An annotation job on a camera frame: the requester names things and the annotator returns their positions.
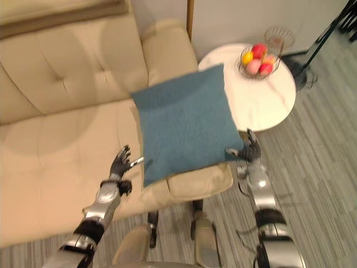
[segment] pink fruit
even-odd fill
[[[268,75],[273,71],[273,64],[263,63],[259,68],[259,73],[261,75]]]
[[[259,43],[253,46],[252,52],[255,59],[261,59],[267,53],[268,49],[265,44]]]
[[[254,75],[254,74],[256,74],[258,72],[259,67],[260,67],[260,60],[254,59],[250,63],[248,63],[247,72],[249,74]]]

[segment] white wall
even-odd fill
[[[195,0],[192,44],[201,59],[215,47],[264,41],[269,26],[290,29],[289,51],[307,50],[348,0]]]
[[[187,0],[131,0],[139,33],[164,18],[177,18],[186,25]]]

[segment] blue cushion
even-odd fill
[[[133,93],[143,133],[144,186],[227,161],[241,149],[224,92],[223,65]]]

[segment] round side table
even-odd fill
[[[233,120],[240,131],[263,131],[282,122],[292,110],[296,86],[289,69],[279,68],[264,80],[245,78],[236,61],[248,44],[218,47],[200,61],[199,70],[224,64],[224,87]]]

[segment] sofa backrest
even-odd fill
[[[131,8],[0,40],[0,124],[125,99],[147,83]]]

